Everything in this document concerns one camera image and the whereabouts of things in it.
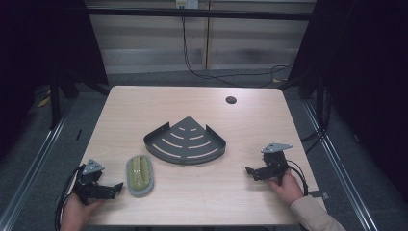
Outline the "white wall socket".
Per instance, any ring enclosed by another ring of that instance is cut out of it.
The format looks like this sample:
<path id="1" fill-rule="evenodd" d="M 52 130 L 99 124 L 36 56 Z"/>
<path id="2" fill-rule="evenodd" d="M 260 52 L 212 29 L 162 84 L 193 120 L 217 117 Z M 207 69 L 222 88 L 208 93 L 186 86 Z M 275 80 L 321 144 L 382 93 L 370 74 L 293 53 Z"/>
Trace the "white wall socket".
<path id="1" fill-rule="evenodd" d="M 199 9 L 198 0 L 175 0 L 175 4 L 177 9 L 191 9 L 191 10 Z"/>

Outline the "green soap in grey dish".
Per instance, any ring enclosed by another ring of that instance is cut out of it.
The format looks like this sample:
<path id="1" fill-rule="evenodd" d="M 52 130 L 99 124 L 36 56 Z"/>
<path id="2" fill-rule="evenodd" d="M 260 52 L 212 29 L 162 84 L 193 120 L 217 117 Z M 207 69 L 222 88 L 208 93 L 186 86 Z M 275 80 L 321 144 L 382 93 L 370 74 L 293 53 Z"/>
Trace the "green soap in grey dish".
<path id="1" fill-rule="evenodd" d="M 144 197 L 154 188 L 153 166 L 148 157 L 134 156 L 126 163 L 127 189 L 134 197 Z"/>

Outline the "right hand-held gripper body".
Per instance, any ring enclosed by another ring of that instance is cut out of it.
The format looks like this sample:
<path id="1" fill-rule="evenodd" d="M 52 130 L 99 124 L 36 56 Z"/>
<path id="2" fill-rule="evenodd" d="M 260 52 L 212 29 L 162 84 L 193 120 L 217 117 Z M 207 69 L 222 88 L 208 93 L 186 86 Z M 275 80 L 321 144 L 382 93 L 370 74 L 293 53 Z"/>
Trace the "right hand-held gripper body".
<path id="1" fill-rule="evenodd" d="M 266 164 L 261 173 L 263 180 L 276 178 L 278 185 L 281 184 L 284 173 L 289 169 L 284 151 L 290 148 L 290 144 L 272 142 L 262 149 Z"/>

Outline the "grey tape strip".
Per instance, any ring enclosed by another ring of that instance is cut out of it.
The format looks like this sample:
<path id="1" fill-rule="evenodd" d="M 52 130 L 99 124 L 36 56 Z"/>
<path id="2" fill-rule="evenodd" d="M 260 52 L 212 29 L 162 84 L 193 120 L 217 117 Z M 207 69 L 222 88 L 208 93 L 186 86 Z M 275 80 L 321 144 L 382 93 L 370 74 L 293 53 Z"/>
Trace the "grey tape strip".
<path id="1" fill-rule="evenodd" d="M 311 195 L 312 197 L 316 198 L 321 198 L 322 200 L 326 200 L 330 198 L 330 195 L 327 192 L 321 192 L 321 191 L 312 191 L 309 192 L 309 195 Z"/>

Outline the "person's right hand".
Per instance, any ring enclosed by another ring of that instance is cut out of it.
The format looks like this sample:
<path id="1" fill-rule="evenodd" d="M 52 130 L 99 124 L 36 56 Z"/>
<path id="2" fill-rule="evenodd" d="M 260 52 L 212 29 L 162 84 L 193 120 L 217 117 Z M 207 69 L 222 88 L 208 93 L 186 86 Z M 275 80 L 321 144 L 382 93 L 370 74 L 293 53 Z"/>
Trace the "person's right hand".
<path id="1" fill-rule="evenodd" d="M 266 180 L 266 183 L 288 206 L 291 206 L 297 199 L 303 197 L 303 192 L 289 169 L 284 173 L 280 183 L 272 179 Z"/>

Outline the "metal floor rail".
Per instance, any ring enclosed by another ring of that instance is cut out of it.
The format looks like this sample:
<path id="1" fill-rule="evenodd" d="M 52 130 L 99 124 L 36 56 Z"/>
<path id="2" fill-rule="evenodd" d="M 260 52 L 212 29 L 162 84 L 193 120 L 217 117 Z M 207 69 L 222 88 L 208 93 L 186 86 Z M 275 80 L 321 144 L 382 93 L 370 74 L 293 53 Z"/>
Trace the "metal floor rail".
<path id="1" fill-rule="evenodd" d="M 13 198 L 8 203 L 4 213 L 0 216 L 0 231 L 12 231 L 14 223 L 32 190 L 34 182 L 37 180 L 38 175 L 54 146 L 54 143 L 64 128 L 66 118 L 69 115 L 71 108 L 72 106 L 69 105 L 62 113 L 61 118 L 57 120 L 55 126 L 48 131 L 47 137 L 42 143 L 36 158 L 27 169 L 26 174 L 22 182 L 19 184 L 18 189 L 14 193 Z"/>
<path id="2" fill-rule="evenodd" d="M 354 183 L 352 182 L 347 170 L 344 167 L 343 161 L 340 158 L 335 146 L 333 145 L 330 137 L 318 123 L 318 116 L 313 105 L 308 101 L 302 102 L 305 111 L 315 129 L 319 135 L 319 142 L 321 143 L 336 175 L 338 176 L 340 183 L 344 189 L 344 192 L 353 208 L 357 218 L 359 219 L 363 229 L 365 231 L 380 231 L 370 213 L 369 208 L 358 193 Z"/>

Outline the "black horizontal frame bar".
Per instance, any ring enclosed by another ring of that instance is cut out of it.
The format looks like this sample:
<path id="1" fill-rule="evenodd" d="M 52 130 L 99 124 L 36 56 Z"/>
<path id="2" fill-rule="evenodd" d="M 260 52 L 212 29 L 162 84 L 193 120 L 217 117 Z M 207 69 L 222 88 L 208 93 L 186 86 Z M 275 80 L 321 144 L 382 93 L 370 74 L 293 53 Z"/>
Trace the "black horizontal frame bar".
<path id="1" fill-rule="evenodd" d="M 178 9 L 139 9 L 139 8 L 86 8 L 88 14 L 97 15 L 131 15 L 131 16 L 174 16 L 174 17 L 203 17 L 203 18 L 238 18 L 238 19 L 267 19 L 310 21 L 314 18 L 311 13 L 273 13 L 273 12 L 244 12 L 221 10 L 178 10 Z"/>

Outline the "person's left hand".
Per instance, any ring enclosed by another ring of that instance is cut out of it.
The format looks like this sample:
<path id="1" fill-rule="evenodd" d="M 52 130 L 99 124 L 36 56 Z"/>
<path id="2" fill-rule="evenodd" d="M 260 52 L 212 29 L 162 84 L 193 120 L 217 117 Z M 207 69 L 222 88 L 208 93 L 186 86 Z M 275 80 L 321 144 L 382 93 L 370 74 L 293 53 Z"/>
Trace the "person's left hand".
<path id="1" fill-rule="evenodd" d="M 82 231 L 103 204 L 104 200 L 96 200 L 84 205 L 77 194 L 72 194 L 63 207 L 60 231 Z"/>

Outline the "dark grey corner shelf rack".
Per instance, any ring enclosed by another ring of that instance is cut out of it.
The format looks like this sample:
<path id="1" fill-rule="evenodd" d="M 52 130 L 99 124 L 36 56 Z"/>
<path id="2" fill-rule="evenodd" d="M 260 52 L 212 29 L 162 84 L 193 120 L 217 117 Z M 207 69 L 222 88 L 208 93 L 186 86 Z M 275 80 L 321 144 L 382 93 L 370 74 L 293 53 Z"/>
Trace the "dark grey corner shelf rack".
<path id="1" fill-rule="evenodd" d="M 225 152 L 226 141 L 209 125 L 202 127 L 187 116 L 174 125 L 166 123 L 143 138 L 149 153 L 165 162 L 194 166 L 209 163 Z"/>

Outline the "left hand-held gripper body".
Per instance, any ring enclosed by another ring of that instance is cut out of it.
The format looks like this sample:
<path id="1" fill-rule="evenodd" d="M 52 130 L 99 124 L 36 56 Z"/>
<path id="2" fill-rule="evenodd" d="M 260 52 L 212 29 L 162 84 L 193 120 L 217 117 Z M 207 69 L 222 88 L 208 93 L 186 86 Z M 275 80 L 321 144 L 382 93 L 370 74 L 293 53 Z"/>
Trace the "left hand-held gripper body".
<path id="1" fill-rule="evenodd" d="M 112 197 L 109 187 L 100 186 L 97 183 L 103 169 L 104 167 L 93 159 L 89 159 L 85 165 L 80 167 L 72 190 L 79 196 L 83 204 L 87 205 L 89 199 L 110 199 Z"/>

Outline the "black curtain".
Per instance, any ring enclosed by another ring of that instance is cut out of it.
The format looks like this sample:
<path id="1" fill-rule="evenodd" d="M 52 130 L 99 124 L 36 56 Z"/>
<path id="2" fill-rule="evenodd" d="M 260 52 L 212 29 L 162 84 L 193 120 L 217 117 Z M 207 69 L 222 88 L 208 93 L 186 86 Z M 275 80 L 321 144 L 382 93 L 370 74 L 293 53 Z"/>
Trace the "black curtain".
<path id="1" fill-rule="evenodd" d="M 323 82 L 408 203 L 408 0 L 316 0 L 289 79 Z"/>
<path id="2" fill-rule="evenodd" d="M 35 90 L 58 78 L 107 95 L 109 82 L 85 0 L 0 0 L 0 162 L 15 143 Z"/>

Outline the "black metal stand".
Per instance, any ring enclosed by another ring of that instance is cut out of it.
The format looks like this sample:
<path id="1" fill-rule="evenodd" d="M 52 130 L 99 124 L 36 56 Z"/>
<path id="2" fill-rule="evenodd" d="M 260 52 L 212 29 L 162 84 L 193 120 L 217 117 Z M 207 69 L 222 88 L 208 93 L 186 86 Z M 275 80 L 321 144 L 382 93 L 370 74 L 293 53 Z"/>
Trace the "black metal stand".
<path id="1" fill-rule="evenodd" d="M 50 83 L 50 99 L 51 99 L 51 125 L 50 129 L 53 130 L 61 119 L 61 107 L 60 107 L 60 91 L 58 85 L 58 78 L 55 74 L 51 77 Z"/>

